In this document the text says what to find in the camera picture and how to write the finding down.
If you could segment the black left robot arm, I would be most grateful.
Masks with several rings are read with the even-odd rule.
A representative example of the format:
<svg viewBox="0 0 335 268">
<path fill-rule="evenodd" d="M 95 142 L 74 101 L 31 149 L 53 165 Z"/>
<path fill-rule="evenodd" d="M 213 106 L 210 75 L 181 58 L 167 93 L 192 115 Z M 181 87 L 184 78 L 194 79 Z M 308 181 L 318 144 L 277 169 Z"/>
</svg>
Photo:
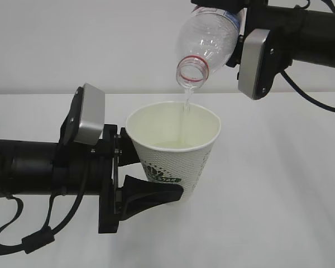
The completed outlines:
<svg viewBox="0 0 335 268">
<path fill-rule="evenodd" d="M 180 200 L 183 188 L 126 176 L 118 183 L 121 166 L 139 162 L 124 128 L 105 125 L 94 146 L 70 142 L 0 140 L 0 198 L 9 195 L 65 195 L 79 192 L 84 165 L 89 173 L 86 195 L 99 198 L 98 231 L 116 233 L 119 223 L 147 209 Z"/>
</svg>

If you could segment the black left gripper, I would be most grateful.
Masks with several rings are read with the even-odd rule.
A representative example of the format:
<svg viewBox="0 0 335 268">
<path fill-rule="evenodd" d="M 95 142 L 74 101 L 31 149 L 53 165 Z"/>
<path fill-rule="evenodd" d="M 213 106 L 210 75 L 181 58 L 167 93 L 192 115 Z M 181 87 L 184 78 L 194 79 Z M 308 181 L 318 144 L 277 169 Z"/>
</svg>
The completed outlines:
<svg viewBox="0 0 335 268">
<path fill-rule="evenodd" d="M 125 221 L 150 208 L 179 201 L 184 189 L 178 184 L 154 183 L 125 176 L 118 188 L 118 165 L 140 163 L 133 141 L 122 127 L 105 124 L 103 136 L 91 150 L 91 171 L 99 180 L 98 233 L 116 233 Z"/>
</svg>

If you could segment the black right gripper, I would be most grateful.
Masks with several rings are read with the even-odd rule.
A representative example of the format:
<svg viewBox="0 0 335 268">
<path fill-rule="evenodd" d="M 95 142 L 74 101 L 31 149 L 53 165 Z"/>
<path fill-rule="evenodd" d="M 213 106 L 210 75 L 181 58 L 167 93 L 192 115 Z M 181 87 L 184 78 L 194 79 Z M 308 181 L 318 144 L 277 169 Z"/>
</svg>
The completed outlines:
<svg viewBox="0 0 335 268">
<path fill-rule="evenodd" d="M 238 39 L 232 56 L 226 62 L 229 67 L 242 66 L 242 55 L 245 54 L 247 37 L 256 30 L 267 30 L 265 47 L 259 60 L 257 73 L 253 76 L 257 80 L 273 80 L 291 63 L 291 56 L 285 48 L 286 22 L 288 14 L 286 8 L 270 7 L 268 1 L 246 0 L 191 0 L 196 6 L 217 8 L 236 14 L 247 9 L 245 31 L 242 39 Z"/>
</svg>

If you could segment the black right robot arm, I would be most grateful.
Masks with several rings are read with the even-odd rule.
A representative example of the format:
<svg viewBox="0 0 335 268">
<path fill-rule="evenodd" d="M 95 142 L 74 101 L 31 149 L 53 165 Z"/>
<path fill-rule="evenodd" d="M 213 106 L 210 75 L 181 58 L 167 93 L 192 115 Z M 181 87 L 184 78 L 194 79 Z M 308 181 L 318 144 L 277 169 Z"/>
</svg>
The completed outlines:
<svg viewBox="0 0 335 268">
<path fill-rule="evenodd" d="M 278 72 L 290 66 L 293 60 L 335 68 L 335 5 L 332 1 L 326 1 L 330 12 L 270 6 L 267 1 L 193 1 L 193 4 L 230 13 L 245 8 L 244 36 L 257 28 L 276 35 L 271 46 L 281 52 Z"/>
</svg>

